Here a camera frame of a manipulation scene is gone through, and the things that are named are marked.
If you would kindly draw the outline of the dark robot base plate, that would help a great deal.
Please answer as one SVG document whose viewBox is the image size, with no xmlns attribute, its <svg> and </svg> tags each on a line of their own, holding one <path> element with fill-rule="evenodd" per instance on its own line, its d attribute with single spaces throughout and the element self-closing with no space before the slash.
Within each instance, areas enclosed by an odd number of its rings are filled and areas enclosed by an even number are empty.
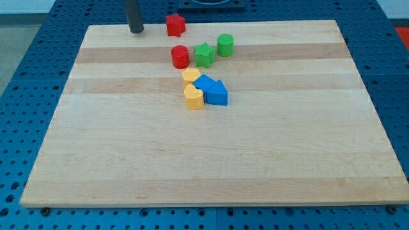
<svg viewBox="0 0 409 230">
<path fill-rule="evenodd" d="M 245 9 L 245 0 L 179 0 L 179 10 Z"/>
</svg>

